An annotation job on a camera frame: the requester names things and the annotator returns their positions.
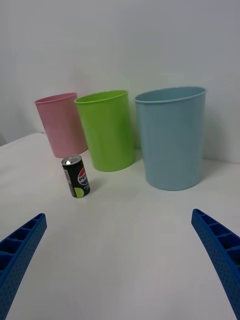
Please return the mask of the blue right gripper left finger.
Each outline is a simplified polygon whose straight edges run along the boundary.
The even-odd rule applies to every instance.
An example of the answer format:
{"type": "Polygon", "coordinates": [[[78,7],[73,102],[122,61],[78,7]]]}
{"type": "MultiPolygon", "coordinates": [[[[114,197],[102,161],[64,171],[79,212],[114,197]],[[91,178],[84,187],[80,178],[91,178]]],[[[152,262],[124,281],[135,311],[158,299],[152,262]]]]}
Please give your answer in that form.
{"type": "Polygon", "coordinates": [[[0,242],[0,319],[6,319],[33,255],[47,229],[44,213],[0,242]]]}

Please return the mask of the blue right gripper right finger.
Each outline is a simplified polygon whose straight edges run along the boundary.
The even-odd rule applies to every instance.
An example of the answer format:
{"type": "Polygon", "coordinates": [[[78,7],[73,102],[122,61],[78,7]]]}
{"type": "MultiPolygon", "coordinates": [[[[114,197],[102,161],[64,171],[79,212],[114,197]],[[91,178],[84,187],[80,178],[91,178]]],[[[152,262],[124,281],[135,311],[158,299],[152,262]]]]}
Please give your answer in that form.
{"type": "Polygon", "coordinates": [[[199,209],[192,211],[191,224],[240,319],[240,237],[199,209]]]}

